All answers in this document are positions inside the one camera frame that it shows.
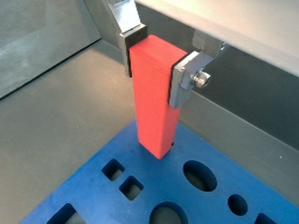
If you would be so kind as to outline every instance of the metal plate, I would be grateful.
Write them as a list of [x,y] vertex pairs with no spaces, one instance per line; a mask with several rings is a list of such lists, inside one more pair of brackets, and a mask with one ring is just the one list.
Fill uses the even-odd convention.
[[80,0],[4,1],[0,30],[0,98],[100,38]]

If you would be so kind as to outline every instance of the rectangular hole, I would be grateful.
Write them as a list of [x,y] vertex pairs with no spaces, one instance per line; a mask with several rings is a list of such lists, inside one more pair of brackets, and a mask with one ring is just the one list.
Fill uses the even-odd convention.
[[120,192],[125,195],[125,197],[129,200],[133,200],[136,198],[143,189],[144,186],[132,176],[127,178],[125,182],[119,187]]
[[125,167],[115,159],[112,159],[101,169],[111,181],[115,181],[119,178],[124,170]]
[[276,224],[263,213],[256,217],[255,224]]
[[68,203],[51,217],[51,219],[47,221],[47,224],[87,224],[87,222],[80,218],[76,209]]

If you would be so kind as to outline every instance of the red block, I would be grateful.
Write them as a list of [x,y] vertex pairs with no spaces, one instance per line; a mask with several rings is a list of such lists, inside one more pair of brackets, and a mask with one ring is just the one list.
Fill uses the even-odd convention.
[[156,36],[129,48],[140,144],[156,158],[172,148],[180,109],[168,104],[172,65],[185,51]]

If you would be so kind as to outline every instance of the metal surface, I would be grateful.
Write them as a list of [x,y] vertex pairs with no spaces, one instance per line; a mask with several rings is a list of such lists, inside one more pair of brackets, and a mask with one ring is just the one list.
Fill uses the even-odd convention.
[[213,58],[201,52],[192,52],[172,69],[172,85],[169,105],[177,109],[189,99],[193,88],[192,76],[213,61]]
[[191,75],[191,84],[196,88],[204,88],[208,85],[209,78],[211,76],[200,70]]
[[192,35],[192,45],[195,48],[201,49],[212,58],[220,56],[229,45],[213,38],[201,31],[195,30]]
[[100,38],[80,0],[3,1],[0,29],[0,98]]
[[[120,175],[111,179],[119,170]],[[260,215],[279,224],[299,220],[299,208],[181,125],[172,150],[157,160],[137,142],[136,122],[128,124],[21,224],[45,223],[65,205],[72,205],[88,224],[148,223],[157,207],[169,207],[183,224],[252,224],[260,223]]]
[[127,32],[141,24],[135,0],[101,0],[117,33]]
[[298,1],[136,1],[299,76]]
[[139,41],[147,37],[147,26],[140,24],[132,30],[120,33],[117,38],[117,44],[123,50],[124,66],[125,66],[125,75],[132,77],[131,71],[131,59],[129,59],[129,47],[133,46]]
[[133,0],[101,2],[119,35],[117,46],[123,50],[125,75],[132,77],[128,48],[147,37],[147,28],[140,22]]

